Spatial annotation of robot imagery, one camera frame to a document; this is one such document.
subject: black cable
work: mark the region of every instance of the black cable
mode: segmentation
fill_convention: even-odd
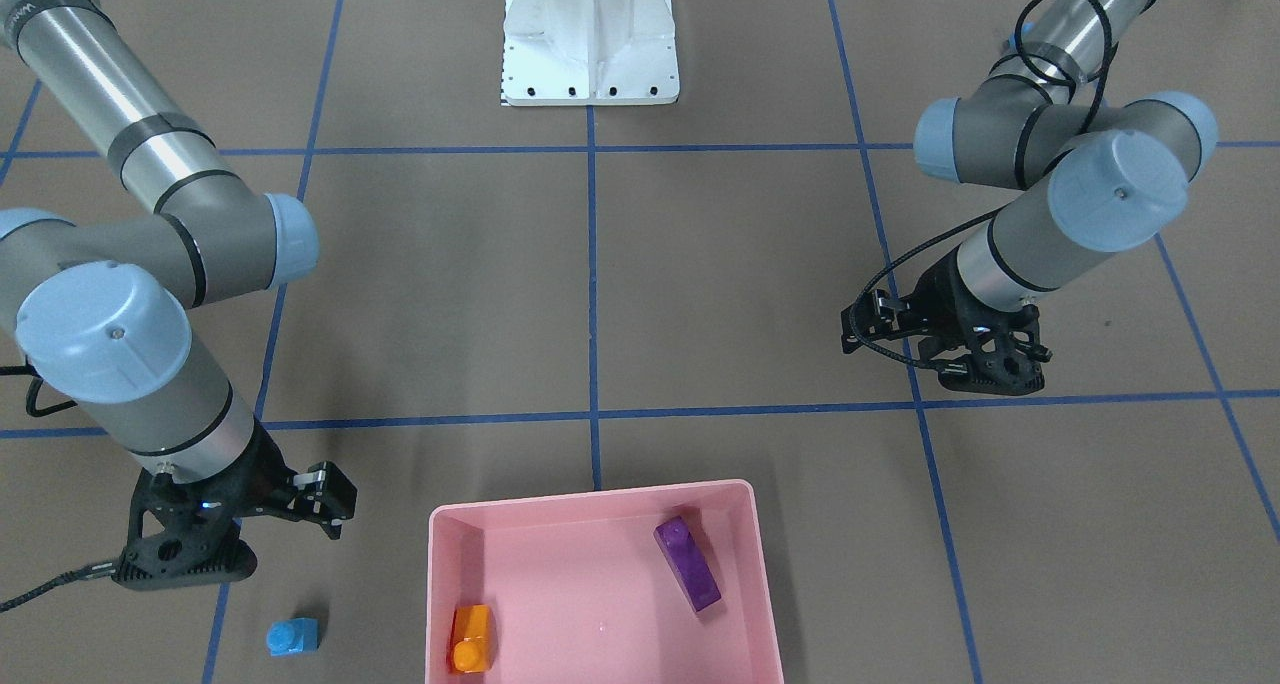
[[[929,241],[927,241],[927,242],[916,246],[911,251],[909,251],[909,252],[904,254],[902,256],[895,259],[884,269],[881,269],[879,274],[876,274],[876,277],[873,277],[870,282],[867,282],[867,286],[863,287],[863,291],[859,293],[858,298],[854,300],[854,301],[855,302],[863,301],[863,297],[865,297],[869,293],[872,293],[872,289],[876,288],[876,283],[877,282],[879,282],[884,277],[888,277],[890,273],[892,270],[897,269],[904,261],[906,261],[906,260],[911,259],[913,256],[920,254],[922,251],[927,250],[928,247],[932,247],[932,246],[938,245],[938,243],[941,243],[941,242],[943,242],[946,240],[950,240],[951,237],[959,234],[960,232],[964,232],[965,229],[972,229],[973,227],[977,227],[978,224],[982,224],[983,222],[988,222],[991,219],[995,219],[996,215],[1000,214],[1000,211],[1002,209],[1004,209],[1004,206],[1001,206],[998,209],[992,209],[991,211],[988,211],[987,214],[983,214],[982,216],[975,216],[975,218],[965,222],[964,224],[960,224],[959,227],[952,227],[951,229],[947,229],[946,232],[943,232],[943,233],[933,237],[932,240],[929,240]],[[873,352],[877,352],[879,355],[887,356],[887,357],[892,359],[893,361],[897,361],[897,362],[901,362],[901,364],[905,364],[905,365],[909,365],[909,366],[914,366],[915,369],[932,369],[933,371],[945,371],[947,369],[948,364],[946,364],[946,362],[942,362],[942,361],[924,361],[923,359],[911,359],[909,356],[900,355],[896,351],[892,351],[892,350],[884,348],[882,346],[878,346],[877,342],[873,342],[869,338],[867,338],[867,336],[863,334],[861,330],[859,330],[858,327],[851,327],[851,329],[854,332],[854,337],[858,339],[858,343],[860,343],[860,346],[868,347]]]
[[[27,387],[27,416],[33,419],[41,419],[41,416],[49,416],[50,414],[58,414],[73,406],[79,406],[79,402],[70,400],[41,409],[38,403],[40,389],[45,386],[45,379],[29,362],[17,366],[0,366],[0,377],[31,377],[31,386]]]
[[[1027,54],[1027,47],[1023,42],[1023,24],[1027,23],[1027,18],[1032,10],[1043,0],[1030,0],[1023,9],[1023,13],[1018,15],[1018,23],[1014,26],[1014,51],[1018,59],[1024,67],[1032,70],[1033,74],[1044,79],[1047,83],[1069,87],[1071,90],[1071,96],[1075,96],[1075,81],[1071,78],[1053,77],[1047,72],[1042,70]],[[1098,110],[1102,108],[1102,99],[1107,87],[1107,73],[1111,72],[1111,63],[1115,60],[1116,46],[1115,37],[1111,29],[1111,18],[1107,17],[1107,10],[1102,5],[1101,0],[1084,0],[1088,1],[1089,6],[1093,9],[1093,14],[1098,18],[1098,23],[1102,24],[1102,63],[1098,65],[1098,72],[1096,74],[1087,74],[1084,82],[1088,83],[1097,81],[1097,86],[1093,91],[1093,102],[1089,105],[1088,114],[1084,115],[1084,122],[1080,124],[1080,129],[1076,134],[1083,134],[1089,131],[1093,124],[1093,119],[1098,115]]]
[[[41,419],[42,416],[49,416],[50,414],[58,414],[59,411],[67,411],[74,406],[79,406],[76,400],[68,400],[64,402],[55,403],[54,406],[46,406],[40,409],[40,389],[45,386],[45,379],[42,377],[35,375],[31,378],[31,386],[27,387],[27,416],[32,419]]]
[[[70,584],[73,582],[88,582],[91,579],[101,579],[102,576],[110,576],[115,574],[115,560],[99,561],[93,564],[87,564],[74,571],[64,571],[58,576],[54,576],[49,582],[45,582],[40,587],[27,592],[26,594],[14,597],[6,602],[0,602],[0,614],[6,612],[14,607],[19,607],[31,599],[41,594],[47,594],[49,592],[61,587],[63,584]]]

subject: blue tape line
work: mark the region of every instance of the blue tape line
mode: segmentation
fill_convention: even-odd
[[[588,260],[588,315],[589,333],[588,370],[591,411],[591,487],[604,488],[604,470],[600,461],[600,350],[599,350],[599,269],[595,237],[595,108],[586,108],[586,260]]]
[[[230,596],[230,585],[218,587],[218,605],[214,606],[214,624],[209,628],[209,649],[205,652],[205,671],[201,675],[201,684],[212,684],[214,669],[218,666],[218,647],[223,639],[223,621],[227,619],[227,597]]]
[[[320,118],[324,114],[324,97],[329,90],[329,72],[333,68],[333,53],[338,45],[338,28],[342,24],[342,9],[346,0],[335,0],[333,19],[329,22],[329,38],[325,42],[324,63],[320,65],[320,83],[316,86],[315,104],[311,106],[311,128],[307,132],[306,154],[302,156],[302,172],[298,175],[298,200],[306,201],[307,183],[311,181],[311,163],[316,151],[316,138],[320,136]],[[275,292],[275,307],[271,311],[271,328],[266,337],[266,352],[262,356],[262,382],[253,405],[255,415],[261,419],[266,411],[266,397],[271,384],[271,370],[275,366],[275,347],[280,338],[280,320],[284,318],[284,302],[289,293],[288,284]]]
[[[298,177],[298,199],[305,201],[307,191],[307,178],[311,177],[311,160],[316,146],[316,137],[320,133],[320,115],[324,113],[324,95],[329,86],[329,70],[333,65],[333,51],[338,44],[338,27],[342,23],[342,8],[346,0],[334,0],[333,19],[329,23],[329,38],[325,42],[324,63],[320,65],[320,83],[316,86],[315,106],[311,109],[311,129],[307,133],[307,154],[302,160],[302,173]],[[262,418],[266,409],[268,387],[271,383],[271,366],[275,361],[275,345],[280,334],[280,319],[284,314],[284,300],[288,295],[288,286],[283,286],[275,292],[275,309],[271,313],[271,329],[268,334],[266,352],[262,356],[262,382],[257,392],[257,401],[253,406],[255,416]],[[211,684],[214,666],[218,662],[218,644],[223,634],[223,616],[227,611],[227,584],[218,592],[218,608],[214,611],[214,625],[209,634],[209,652],[205,657],[205,679],[202,684]]]
[[[284,297],[288,284],[280,284],[275,291],[275,305],[271,309],[271,327],[266,332],[266,351],[262,352],[262,379],[257,386],[257,400],[253,402],[253,416],[260,421],[266,411],[266,392],[271,384],[271,369],[275,366],[275,347],[280,341],[280,320],[284,319]]]
[[[1234,147],[1234,149],[1267,149],[1267,147],[1280,147],[1280,141],[1239,141],[1239,142],[1217,142],[1220,147]]]
[[[1270,400],[1280,397],[1280,389],[1228,389],[1222,393],[1230,400]]]
[[[924,409],[992,409],[1018,406],[1071,406],[1089,403],[1143,403],[1166,401],[1211,401],[1216,392],[1142,392],[1134,395],[1068,395],[1059,397],[1018,397],[991,400],[934,400],[923,402]]]
[[[1244,459],[1244,466],[1249,470],[1249,478],[1253,479],[1253,488],[1257,491],[1258,498],[1262,501],[1262,509],[1266,511],[1267,520],[1271,523],[1271,530],[1276,537],[1276,542],[1280,542],[1280,517],[1276,516],[1275,506],[1271,503],[1271,496],[1267,493],[1267,487],[1262,482],[1262,474],[1258,471],[1257,462],[1253,461],[1253,452],[1249,451],[1249,443],[1244,439],[1244,433],[1240,432],[1240,425],[1235,420],[1235,410],[1231,409],[1231,401],[1226,396],[1226,389],[1222,387],[1222,379],[1217,374],[1217,368],[1213,366],[1213,357],[1208,354],[1208,346],[1204,343],[1199,323],[1196,320],[1196,314],[1192,311],[1192,302],[1187,297],[1187,291],[1183,288],[1183,281],[1178,274],[1178,269],[1174,266],[1174,260],[1169,256],[1169,248],[1165,246],[1165,238],[1160,234],[1156,234],[1155,238],[1156,247],[1160,250],[1160,259],[1165,263],[1165,270],[1169,273],[1169,279],[1174,284],[1174,292],[1178,293],[1178,302],[1183,307],[1183,315],[1187,316],[1187,324],[1192,329],[1192,336],[1196,337],[1196,346],[1199,348],[1201,357],[1204,360],[1204,368],[1208,369],[1208,377],[1213,382],[1213,391],[1222,405],[1222,414],[1226,416],[1226,423],[1231,428],[1231,436],[1235,437],[1235,446],[1240,450],[1240,457]]]
[[[964,630],[964,646],[969,653],[969,670],[973,674],[974,684],[982,684],[982,664],[978,660],[978,643],[973,634],[973,623],[969,617],[969,598],[964,592],[964,578],[960,575],[960,557],[956,556],[955,538],[951,534],[951,517],[947,515],[947,501],[942,493],[942,476],[938,474],[937,457],[933,453],[933,437],[929,434],[929,423],[924,416],[924,407],[920,406],[920,384],[915,370],[910,370],[911,398],[915,400],[915,421],[920,428],[920,441],[924,443],[924,462],[929,469],[929,487],[933,491],[933,507],[938,512],[938,528],[942,530],[942,546],[947,553],[947,570],[951,571],[951,588],[955,589],[956,611],[960,614],[960,628]]]
[[[872,205],[872,218],[876,220],[876,236],[879,240],[881,254],[884,257],[884,264],[891,261],[888,237],[884,233],[884,220],[881,215],[879,197],[876,192],[876,177],[872,172],[870,156],[867,150],[867,137],[863,133],[863,119],[861,113],[858,109],[858,90],[854,87],[854,76],[849,65],[849,54],[845,49],[845,36],[842,27],[840,24],[840,12],[836,8],[836,0],[827,0],[827,6],[831,10],[831,24],[836,36],[836,47],[840,51],[840,65],[845,74],[845,87],[849,94],[849,110],[854,119],[854,134],[858,137],[858,154],[863,163],[863,174],[867,179],[867,195],[870,199]],[[897,297],[897,283],[892,273],[888,277],[888,286],[892,296]],[[910,346],[904,339],[902,352],[910,356]],[[956,610],[960,615],[960,628],[964,630],[965,649],[969,655],[969,669],[973,674],[974,684],[982,684],[982,665],[978,660],[978,646],[973,635],[973,625],[969,620],[969,605],[964,593],[964,580],[960,575],[960,561],[955,552],[955,543],[951,535],[950,517],[947,516],[947,505],[942,494],[942,483],[938,478],[937,462],[933,457],[933,442],[929,436],[929,424],[924,414],[924,407],[922,406],[920,386],[915,375],[915,369],[910,368],[906,370],[908,379],[911,386],[911,406],[915,410],[915,419],[920,429],[920,443],[924,447],[924,460],[929,470],[929,482],[933,488],[933,502],[938,512],[938,526],[942,532],[942,543],[947,553],[947,565],[951,569],[951,585],[955,589],[956,597]]]
[[[1230,149],[1280,149],[1280,141],[1243,140],[1219,142]],[[846,143],[722,143],[722,145],[600,145],[599,154],[650,154],[699,151],[910,151],[911,142],[846,142]],[[238,147],[218,150],[223,156],[379,156],[379,155],[431,155],[431,154],[585,154],[585,146],[333,146],[314,150],[289,147]],[[10,159],[97,159],[96,151],[14,151],[4,154]]]
[[[298,419],[265,421],[268,432],[316,429],[389,429],[397,427],[457,427],[471,424],[517,424],[529,421],[586,421],[590,411],[543,411],[536,414],[456,414],[440,416],[388,416],[370,419]]]
[[[22,143],[23,133],[27,133],[27,124],[31,122],[31,113],[36,109],[36,100],[40,99],[41,90],[40,79],[31,87],[31,94],[27,95],[27,105],[22,108],[22,117],[18,118],[18,127],[13,131],[13,138],[9,140],[9,149],[5,150],[4,160],[0,161],[0,186],[4,186],[4,181],[9,177],[9,168],[13,165],[14,154],[18,151],[18,145]]]
[[[317,156],[376,156],[404,154],[584,154],[585,146],[328,146]]]
[[[59,429],[0,429],[0,439],[58,439],[73,437],[105,437],[100,427],[64,427]]]
[[[760,406],[682,406],[671,409],[607,409],[600,419],[669,419],[682,416],[763,416],[777,414],[840,414],[863,411],[901,411],[914,409],[914,402],[851,402],[795,403]]]
[[[306,149],[220,149],[223,156],[306,156]]]
[[[608,154],[648,154],[663,151],[847,151],[856,143],[718,143],[718,145],[602,145],[596,151]]]
[[[96,151],[14,151],[13,159],[97,159]]]
[[[1236,389],[1224,392],[1231,400],[1280,398],[1280,389]],[[1091,406],[1106,403],[1151,403],[1170,401],[1213,401],[1216,392],[1143,392],[1134,395],[1073,395],[1060,397],[1019,397],[984,400],[933,400],[922,401],[924,410],[989,409],[1023,406]],[[668,419],[696,416],[769,416],[790,414],[858,414],[869,411],[911,411],[914,401],[840,402],[840,403],[783,403],[742,406],[689,406],[669,409],[603,409],[602,420],[617,419]],[[539,411],[527,414],[449,414],[438,416],[390,416],[357,419],[297,419],[264,421],[270,432],[306,432],[314,429],[374,429],[392,427],[444,427],[468,424],[513,424],[525,421],[588,421],[590,411]],[[0,429],[0,439],[51,439],[76,437],[102,437],[99,428],[63,429]]]

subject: pink plastic tray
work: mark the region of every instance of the pink plastic tray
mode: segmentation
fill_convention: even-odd
[[[723,598],[694,614],[653,530],[685,516]],[[453,674],[453,610],[493,607],[493,667]],[[755,496],[742,480],[442,506],[428,684],[782,681]]]

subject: robotic arm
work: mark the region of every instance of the robotic arm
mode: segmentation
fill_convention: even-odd
[[[124,550],[95,575],[132,589],[244,579],[256,567],[246,516],[312,521],[337,539],[356,488],[328,461],[284,465],[184,311],[308,274],[311,216],[250,191],[99,0],[0,0],[0,17],[5,44],[148,214],[76,227],[0,211],[0,329],[28,360],[15,369],[78,401],[142,465]],[[147,512],[163,532],[143,535]]]
[[[1102,106],[1106,72],[1129,24],[1156,0],[1056,0],[1011,45],[968,100],[928,106],[915,131],[925,174],[1021,190],[1007,206],[932,240],[983,224],[895,298],[873,279],[844,313],[846,354],[869,347],[933,369],[954,391],[1020,396],[1044,387],[1051,352],[1036,302],[1115,254],[1153,237],[1187,205],[1188,182],[1217,145],[1196,97],[1160,92]],[[1091,106],[1070,105],[1098,81]],[[922,336],[911,360],[877,341]],[[955,359],[946,351],[964,350]]]

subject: bolt hole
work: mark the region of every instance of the bolt hole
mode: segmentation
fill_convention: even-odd
[[[179,542],[178,539],[169,539],[169,542],[160,544],[160,551],[156,552],[156,556],[160,557],[160,561],[173,561],[180,553],[182,553],[182,542]]]

